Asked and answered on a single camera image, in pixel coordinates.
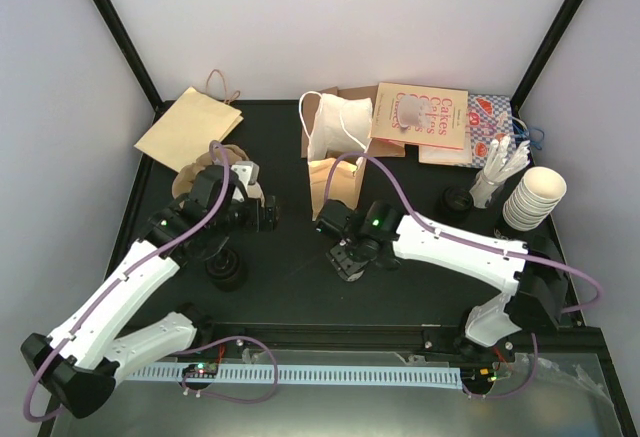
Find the stack of pulp cup carriers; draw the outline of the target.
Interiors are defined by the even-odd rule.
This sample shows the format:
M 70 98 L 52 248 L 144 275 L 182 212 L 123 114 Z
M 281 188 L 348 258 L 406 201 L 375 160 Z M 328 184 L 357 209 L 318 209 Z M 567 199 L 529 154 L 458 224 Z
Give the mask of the stack of pulp cup carriers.
M 212 166 L 214 163 L 221 163 L 223 154 L 226 155 L 230 166 L 240 161 L 250 160 L 246 152 L 234 144 L 224 145 L 222 150 L 216 149 L 214 151 L 214 157 L 211 157 L 209 153 L 204 153 L 194 162 L 186 165 L 179 171 L 172 183 L 172 197 L 177 198 L 183 194 L 188 194 L 193 187 L 197 175 L 207 167 Z

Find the orange paper bag white handles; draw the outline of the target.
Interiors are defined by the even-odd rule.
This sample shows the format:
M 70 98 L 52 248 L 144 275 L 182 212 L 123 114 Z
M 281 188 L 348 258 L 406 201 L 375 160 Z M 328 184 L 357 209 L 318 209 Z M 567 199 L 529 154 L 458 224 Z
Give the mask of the orange paper bag white handles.
M 364 153 L 343 152 L 316 161 L 306 158 L 313 218 L 317 218 L 327 199 L 341 201 L 350 209 L 357 207 L 366 168 Z

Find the stack of white paper cups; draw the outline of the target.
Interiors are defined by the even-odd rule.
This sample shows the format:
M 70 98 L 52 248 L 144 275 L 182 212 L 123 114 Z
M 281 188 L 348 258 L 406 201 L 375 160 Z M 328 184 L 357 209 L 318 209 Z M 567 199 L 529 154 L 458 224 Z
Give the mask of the stack of white paper cups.
M 261 188 L 261 185 L 258 182 L 253 184 L 248 184 L 246 186 L 246 193 L 249 199 L 256 199 L 260 202 L 260 205 L 263 206 L 265 203 L 264 192 Z

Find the single white paper cup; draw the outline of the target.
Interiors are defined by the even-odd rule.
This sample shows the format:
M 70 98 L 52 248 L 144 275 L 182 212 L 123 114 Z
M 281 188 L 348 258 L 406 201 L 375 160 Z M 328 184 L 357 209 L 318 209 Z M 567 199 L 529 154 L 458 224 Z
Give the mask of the single white paper cup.
M 361 269 L 361 270 L 359 270 L 357 272 L 352 272 L 352 271 L 350 271 L 350 272 L 340 272 L 339 276 L 345 282 L 355 282 L 355 281 L 357 281 L 358 279 L 361 278 L 363 273 L 364 273 L 364 270 Z

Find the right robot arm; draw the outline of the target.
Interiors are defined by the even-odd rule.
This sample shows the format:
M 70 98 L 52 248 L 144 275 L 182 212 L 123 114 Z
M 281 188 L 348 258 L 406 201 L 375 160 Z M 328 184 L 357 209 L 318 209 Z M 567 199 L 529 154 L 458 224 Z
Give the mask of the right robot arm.
M 327 257 L 346 282 L 358 280 L 371 265 L 394 270 L 411 260 L 496 289 L 495 297 L 470 310 L 454 336 L 457 353 L 467 360 L 479 359 L 514 333 L 552 334 L 560 327 L 568 278 L 543 262 L 551 243 L 529 250 L 522 241 L 493 240 L 420 214 L 401 214 L 381 201 L 359 212 L 328 200 L 315 223 L 318 232 L 336 239 Z

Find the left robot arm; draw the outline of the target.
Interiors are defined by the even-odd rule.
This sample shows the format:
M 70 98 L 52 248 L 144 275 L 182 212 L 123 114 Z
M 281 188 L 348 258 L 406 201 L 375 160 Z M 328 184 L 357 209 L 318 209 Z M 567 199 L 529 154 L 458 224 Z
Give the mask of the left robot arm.
M 36 387 L 44 387 L 76 418 L 98 410 L 130 374 L 171 354 L 202 356 L 214 345 L 209 319 L 184 304 L 154 324 L 120 333 L 143 304 L 188 264 L 201 262 L 221 291 L 239 289 L 247 271 L 227 246 L 234 231 L 273 230 L 274 197 L 263 194 L 259 167 L 240 161 L 213 164 L 190 191 L 153 214 L 121 263 L 88 300 L 49 334 L 33 333 L 21 354 L 33 377 L 23 401 L 31 421 Z

